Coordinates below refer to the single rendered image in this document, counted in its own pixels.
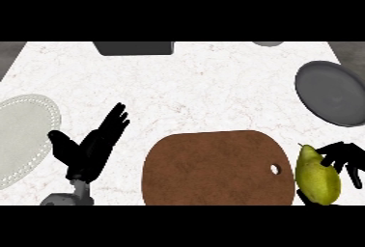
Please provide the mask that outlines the grey round object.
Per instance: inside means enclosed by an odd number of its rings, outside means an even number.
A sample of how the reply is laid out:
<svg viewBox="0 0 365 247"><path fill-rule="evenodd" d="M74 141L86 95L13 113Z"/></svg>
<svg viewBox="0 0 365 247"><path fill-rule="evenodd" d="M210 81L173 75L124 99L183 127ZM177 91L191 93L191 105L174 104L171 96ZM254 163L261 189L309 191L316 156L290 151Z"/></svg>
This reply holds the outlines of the grey round object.
<svg viewBox="0 0 365 247"><path fill-rule="evenodd" d="M253 41L253 43L263 47L278 46L284 41Z"/></svg>

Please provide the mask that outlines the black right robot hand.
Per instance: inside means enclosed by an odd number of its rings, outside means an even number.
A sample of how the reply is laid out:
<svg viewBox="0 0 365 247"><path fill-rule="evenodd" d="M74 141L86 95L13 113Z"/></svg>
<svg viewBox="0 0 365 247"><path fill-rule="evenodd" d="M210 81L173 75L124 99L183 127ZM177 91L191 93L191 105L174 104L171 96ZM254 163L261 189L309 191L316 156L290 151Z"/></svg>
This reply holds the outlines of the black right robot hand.
<svg viewBox="0 0 365 247"><path fill-rule="evenodd" d="M337 142L315 150L324 157L321 164L325 167L332 166L338 174L343 169L346 169L352 184L356 189L360 189L362 181L358 171L365 172L365 150L362 150L353 143L346 144L344 142ZM307 206L321 206L321 204L315 204L307 200L300 188L297 194Z"/></svg>

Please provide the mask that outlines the dark grey appliance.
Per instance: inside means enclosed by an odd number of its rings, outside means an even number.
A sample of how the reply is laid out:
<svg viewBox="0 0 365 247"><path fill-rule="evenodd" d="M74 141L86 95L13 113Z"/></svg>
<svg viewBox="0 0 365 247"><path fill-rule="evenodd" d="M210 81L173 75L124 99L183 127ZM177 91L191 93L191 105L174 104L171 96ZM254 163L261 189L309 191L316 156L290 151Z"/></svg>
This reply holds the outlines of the dark grey appliance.
<svg viewBox="0 0 365 247"><path fill-rule="evenodd" d="M171 41L94 41L96 49L103 56L171 55Z"/></svg>

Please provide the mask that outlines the white beaded plate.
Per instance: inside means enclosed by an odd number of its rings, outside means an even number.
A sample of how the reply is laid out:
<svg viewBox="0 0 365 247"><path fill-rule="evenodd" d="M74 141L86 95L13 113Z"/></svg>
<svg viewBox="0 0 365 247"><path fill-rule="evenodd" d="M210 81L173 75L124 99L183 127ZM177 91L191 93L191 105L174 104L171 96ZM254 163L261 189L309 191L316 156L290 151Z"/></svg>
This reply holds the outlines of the white beaded plate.
<svg viewBox="0 0 365 247"><path fill-rule="evenodd" d="M12 186L47 156L49 132L60 129L60 110L41 95L0 102L0 190Z"/></svg>

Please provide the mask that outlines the brown wooden cutting board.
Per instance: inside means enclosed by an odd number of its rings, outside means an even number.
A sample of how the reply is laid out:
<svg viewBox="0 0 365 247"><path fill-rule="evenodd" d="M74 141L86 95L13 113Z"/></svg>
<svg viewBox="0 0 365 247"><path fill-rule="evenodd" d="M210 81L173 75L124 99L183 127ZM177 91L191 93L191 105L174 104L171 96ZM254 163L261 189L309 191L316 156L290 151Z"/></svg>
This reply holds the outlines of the brown wooden cutting board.
<svg viewBox="0 0 365 247"><path fill-rule="evenodd" d="M149 150L142 168L149 206L288 206L294 195L285 152L256 130L174 134Z"/></svg>

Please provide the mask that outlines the yellow-green pear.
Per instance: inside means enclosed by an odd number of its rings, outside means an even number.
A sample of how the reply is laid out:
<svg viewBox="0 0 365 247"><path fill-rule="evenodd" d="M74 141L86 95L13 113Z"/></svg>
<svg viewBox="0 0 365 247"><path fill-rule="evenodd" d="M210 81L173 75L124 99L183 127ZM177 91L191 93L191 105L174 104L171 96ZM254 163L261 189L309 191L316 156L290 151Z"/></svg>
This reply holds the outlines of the yellow-green pear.
<svg viewBox="0 0 365 247"><path fill-rule="evenodd" d="M322 155L313 146L303 145L295 167L295 182L307 200L328 206L341 194L341 179L332 166L321 164Z"/></svg>

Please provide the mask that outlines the grey pan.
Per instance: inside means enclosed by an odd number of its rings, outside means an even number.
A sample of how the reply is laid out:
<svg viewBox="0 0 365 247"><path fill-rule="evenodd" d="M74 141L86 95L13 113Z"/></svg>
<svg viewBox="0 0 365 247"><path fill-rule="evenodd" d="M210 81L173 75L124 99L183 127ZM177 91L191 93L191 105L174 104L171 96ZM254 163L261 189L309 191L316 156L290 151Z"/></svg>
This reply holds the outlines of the grey pan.
<svg viewBox="0 0 365 247"><path fill-rule="evenodd" d="M295 91L310 113L329 124L365 125L365 81L340 64L306 63L295 74Z"/></svg>

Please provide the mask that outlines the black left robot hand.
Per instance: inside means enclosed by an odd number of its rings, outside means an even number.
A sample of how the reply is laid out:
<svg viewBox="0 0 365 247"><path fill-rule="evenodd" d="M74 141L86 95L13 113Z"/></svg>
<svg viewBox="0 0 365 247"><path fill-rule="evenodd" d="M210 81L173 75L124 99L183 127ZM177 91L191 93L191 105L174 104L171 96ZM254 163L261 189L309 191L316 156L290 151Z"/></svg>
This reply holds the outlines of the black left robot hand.
<svg viewBox="0 0 365 247"><path fill-rule="evenodd" d="M53 156L65 164L68 180L94 181L102 173L114 146L120 140L127 119L126 105L118 102L111 109L102 124L77 144L58 130L47 134L53 145Z"/></svg>

